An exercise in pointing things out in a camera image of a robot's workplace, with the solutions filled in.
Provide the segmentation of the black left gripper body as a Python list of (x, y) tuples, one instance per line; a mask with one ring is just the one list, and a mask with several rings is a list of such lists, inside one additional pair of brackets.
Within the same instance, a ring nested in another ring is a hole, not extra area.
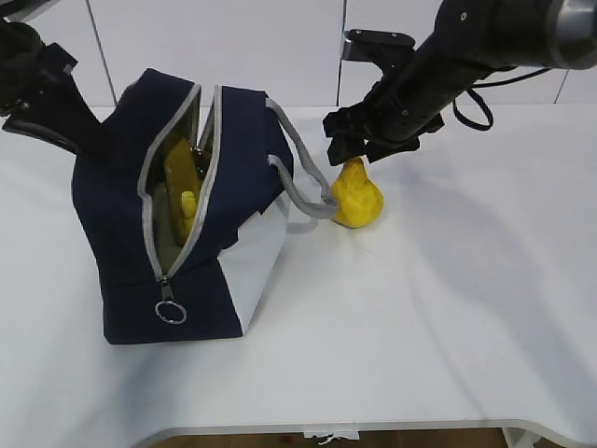
[(1, 21), (1, 116), (9, 116), (39, 85), (59, 85), (77, 59), (56, 43), (46, 44), (22, 22)]

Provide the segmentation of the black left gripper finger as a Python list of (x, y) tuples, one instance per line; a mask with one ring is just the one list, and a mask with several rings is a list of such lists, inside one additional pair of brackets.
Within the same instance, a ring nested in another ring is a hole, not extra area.
[(76, 120), (65, 116), (13, 114), (2, 126), (8, 133), (19, 134), (79, 154)]
[(62, 147), (93, 159), (114, 159), (117, 155), (115, 136), (90, 110), (73, 77), (66, 76), (54, 92), (52, 129), (58, 134)]

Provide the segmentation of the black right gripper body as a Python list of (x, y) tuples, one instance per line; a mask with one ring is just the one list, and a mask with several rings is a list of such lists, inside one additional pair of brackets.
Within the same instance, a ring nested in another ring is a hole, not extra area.
[(345, 133), (350, 136), (401, 144), (399, 152), (414, 151), (419, 137), (436, 133), (444, 126), (439, 112), (418, 114), (404, 105), (385, 81), (373, 84), (364, 99), (329, 113), (323, 120), (326, 137)]

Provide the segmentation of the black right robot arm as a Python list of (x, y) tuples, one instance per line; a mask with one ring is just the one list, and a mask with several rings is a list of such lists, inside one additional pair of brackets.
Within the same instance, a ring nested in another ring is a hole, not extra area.
[(487, 121), (459, 110), (464, 125), (481, 132), (494, 123), (478, 91), (487, 77), (533, 67), (587, 70), (596, 64), (596, 4), (593, 1), (444, 1), (432, 33), (421, 45), (402, 33), (352, 29), (344, 34), (345, 61), (373, 63), (382, 77), (364, 99), (323, 120), (331, 165), (353, 157), (374, 162), (415, 151), (420, 138), (436, 133), (441, 112), (463, 93)]

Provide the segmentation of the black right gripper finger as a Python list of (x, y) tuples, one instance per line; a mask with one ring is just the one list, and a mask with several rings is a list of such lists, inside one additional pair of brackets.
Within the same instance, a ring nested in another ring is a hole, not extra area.
[(366, 157), (369, 163), (373, 163), (395, 155), (400, 148), (400, 143), (369, 139), (366, 144)]
[(367, 138), (345, 133), (333, 136), (326, 152), (329, 164), (341, 165), (350, 159), (365, 156), (367, 143)]

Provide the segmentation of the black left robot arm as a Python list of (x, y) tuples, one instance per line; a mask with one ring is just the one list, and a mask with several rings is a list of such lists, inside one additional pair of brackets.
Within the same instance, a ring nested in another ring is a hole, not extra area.
[(96, 118), (72, 76), (77, 60), (20, 22), (1, 20), (1, 118), (8, 133), (32, 137), (96, 161), (115, 157), (115, 138)]

